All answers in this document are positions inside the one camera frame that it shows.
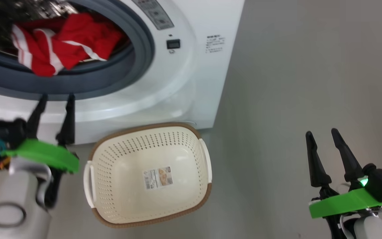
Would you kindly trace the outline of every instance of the gray floor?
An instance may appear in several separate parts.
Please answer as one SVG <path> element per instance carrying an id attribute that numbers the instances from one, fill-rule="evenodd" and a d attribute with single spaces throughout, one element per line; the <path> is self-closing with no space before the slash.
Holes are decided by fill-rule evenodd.
<path id="1" fill-rule="evenodd" d="M 161 224 L 110 229 L 91 214 L 82 175 L 67 176 L 48 238 L 329 238 L 308 210 L 318 189 L 304 134 L 314 133 L 336 188 L 344 169 L 332 127 L 361 165 L 382 167 L 382 1 L 247 0 L 217 120 L 204 132 L 214 171 L 206 205 Z M 90 147 L 75 148 L 82 163 Z"/>

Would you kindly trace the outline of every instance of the basket handle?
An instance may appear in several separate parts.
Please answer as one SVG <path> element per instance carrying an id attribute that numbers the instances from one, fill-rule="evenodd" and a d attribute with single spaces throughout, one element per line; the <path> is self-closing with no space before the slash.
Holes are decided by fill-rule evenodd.
<path id="1" fill-rule="evenodd" d="M 89 175 L 91 175 L 91 185 L 89 185 Z M 88 161 L 84 169 L 84 191 L 85 197 L 91 208 L 95 208 L 94 202 L 97 200 L 96 190 L 95 190 L 95 179 L 94 179 L 94 166 L 92 161 Z"/>
<path id="2" fill-rule="evenodd" d="M 210 161 L 209 150 L 207 149 L 206 142 L 204 142 L 203 139 L 200 139 L 200 143 L 204 151 L 204 157 L 206 158 L 208 180 L 209 183 L 212 183 L 212 163 Z"/>

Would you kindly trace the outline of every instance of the white plastic basket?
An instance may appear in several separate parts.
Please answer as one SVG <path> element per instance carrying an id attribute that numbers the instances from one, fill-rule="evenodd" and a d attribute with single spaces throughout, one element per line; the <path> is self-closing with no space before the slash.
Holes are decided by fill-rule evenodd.
<path id="1" fill-rule="evenodd" d="M 89 206 L 109 227 L 166 221 L 197 210 L 211 191 L 209 153 L 188 124 L 149 125 L 100 140 L 85 166 Z"/>

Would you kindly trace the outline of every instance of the washing machine door opening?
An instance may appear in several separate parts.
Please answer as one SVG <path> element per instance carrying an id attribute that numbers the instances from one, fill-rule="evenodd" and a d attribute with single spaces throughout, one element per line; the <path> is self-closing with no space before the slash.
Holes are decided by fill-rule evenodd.
<path id="1" fill-rule="evenodd" d="M 10 38 L 13 22 L 67 17 L 81 12 L 103 15 L 127 35 L 116 45 L 108 61 L 86 59 L 53 77 L 39 77 L 18 62 Z M 153 57 L 154 41 L 149 29 L 119 0 L 0 0 L 0 95 L 37 100 L 45 93 L 53 101 L 66 100 L 70 93 L 79 100 L 98 97 L 139 80 Z"/>

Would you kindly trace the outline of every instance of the product label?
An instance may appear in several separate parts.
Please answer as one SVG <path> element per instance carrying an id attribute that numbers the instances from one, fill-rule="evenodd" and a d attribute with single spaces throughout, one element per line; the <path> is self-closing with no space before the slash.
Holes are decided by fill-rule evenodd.
<path id="1" fill-rule="evenodd" d="M 207 36 L 206 53 L 215 53 L 222 51 L 223 45 L 225 45 L 225 37 L 221 35 Z"/>
<path id="2" fill-rule="evenodd" d="M 170 167 L 152 169 L 143 172 L 145 188 L 159 189 L 173 184 L 172 172 Z"/>

